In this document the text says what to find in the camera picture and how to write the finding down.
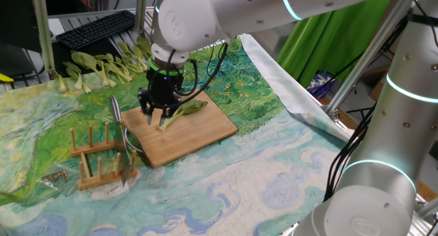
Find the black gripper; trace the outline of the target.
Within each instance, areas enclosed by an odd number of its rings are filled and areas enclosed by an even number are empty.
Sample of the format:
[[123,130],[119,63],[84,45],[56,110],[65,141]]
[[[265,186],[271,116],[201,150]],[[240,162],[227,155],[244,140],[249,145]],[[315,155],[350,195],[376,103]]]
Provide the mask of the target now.
[[138,91],[141,112],[147,117],[147,124],[150,125],[153,107],[163,106],[159,123],[162,126],[165,120],[173,117],[181,104],[181,99],[174,95],[174,89],[181,89],[183,76],[172,76],[172,73],[167,76],[160,72],[148,71],[146,78],[149,81],[148,89],[143,87]]

